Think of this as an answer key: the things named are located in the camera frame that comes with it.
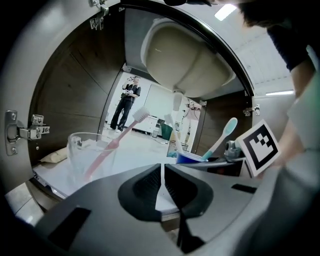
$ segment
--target fluorescent light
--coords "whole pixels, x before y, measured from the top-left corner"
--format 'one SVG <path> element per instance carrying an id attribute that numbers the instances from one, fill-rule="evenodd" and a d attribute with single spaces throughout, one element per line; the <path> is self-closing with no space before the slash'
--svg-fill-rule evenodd
<path id="1" fill-rule="evenodd" d="M 231 14 L 237 7 L 232 4 L 225 4 L 217 13 L 214 15 L 219 21 L 223 21 L 229 14 Z"/>
<path id="2" fill-rule="evenodd" d="M 275 91 L 275 92 L 268 92 L 265 95 L 271 96 L 271 95 L 288 95 L 288 94 L 294 94 L 294 90 L 283 90 L 283 91 Z"/>

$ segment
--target white cabinet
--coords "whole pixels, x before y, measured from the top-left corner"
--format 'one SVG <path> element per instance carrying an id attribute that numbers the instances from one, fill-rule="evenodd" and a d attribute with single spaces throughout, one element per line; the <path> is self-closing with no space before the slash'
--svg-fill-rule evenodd
<path id="1" fill-rule="evenodd" d="M 153 133 L 154 129 L 156 128 L 157 122 L 158 118 L 149 115 L 141 123 L 137 123 L 134 126 L 134 129 L 144 131 L 147 133 Z"/>

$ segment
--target toothbrush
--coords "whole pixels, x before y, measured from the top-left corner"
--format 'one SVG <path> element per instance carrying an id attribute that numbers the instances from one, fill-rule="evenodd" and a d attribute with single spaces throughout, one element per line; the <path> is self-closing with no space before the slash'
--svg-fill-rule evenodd
<path id="1" fill-rule="evenodd" d="M 117 138 L 113 139 L 105 150 L 102 152 L 90 165 L 89 169 L 86 171 L 85 179 L 88 180 L 94 171 L 98 168 L 98 166 L 105 160 L 105 158 L 111 154 L 111 150 L 115 150 L 119 146 L 120 140 L 131 131 L 131 129 L 138 123 L 141 123 L 144 119 L 146 119 L 150 115 L 149 111 L 143 106 L 142 108 L 138 109 L 132 116 L 134 118 L 134 122 L 128 126 L 125 131 L 123 131 Z"/>
<path id="2" fill-rule="evenodd" d="M 220 144 L 223 142 L 223 140 L 229 136 L 234 129 L 236 128 L 238 124 L 238 119 L 235 117 L 232 117 L 225 125 L 221 137 L 216 141 L 216 143 L 203 155 L 201 160 L 207 160 L 220 146 Z"/>
<path id="3" fill-rule="evenodd" d="M 173 130 L 173 134 L 174 134 L 174 137 L 175 137 L 176 147 L 178 148 L 178 152 L 182 154 L 184 152 L 184 150 L 182 149 L 181 142 L 180 142 L 180 139 L 178 137 L 178 133 L 176 131 L 175 122 L 174 122 L 174 120 L 172 118 L 172 115 L 171 114 L 166 114 L 164 116 L 164 119 L 165 119 L 167 124 L 171 124 L 172 125 L 172 130 Z"/>

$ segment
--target screw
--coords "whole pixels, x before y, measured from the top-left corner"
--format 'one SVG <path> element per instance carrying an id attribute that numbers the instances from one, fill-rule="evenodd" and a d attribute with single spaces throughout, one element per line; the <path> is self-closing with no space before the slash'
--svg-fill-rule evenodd
<path id="1" fill-rule="evenodd" d="M 11 148 L 11 152 L 12 152 L 14 155 L 18 154 L 18 150 L 17 150 L 15 147 Z"/>

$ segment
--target clear drinking glass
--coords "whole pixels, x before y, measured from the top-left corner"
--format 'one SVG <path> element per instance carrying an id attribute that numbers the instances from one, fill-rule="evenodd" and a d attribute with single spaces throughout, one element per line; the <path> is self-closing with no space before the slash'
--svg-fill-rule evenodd
<path id="1" fill-rule="evenodd" d="M 70 178 L 76 189 L 113 174 L 117 149 L 106 149 L 111 140 L 101 134 L 89 132 L 77 132 L 68 137 Z"/>

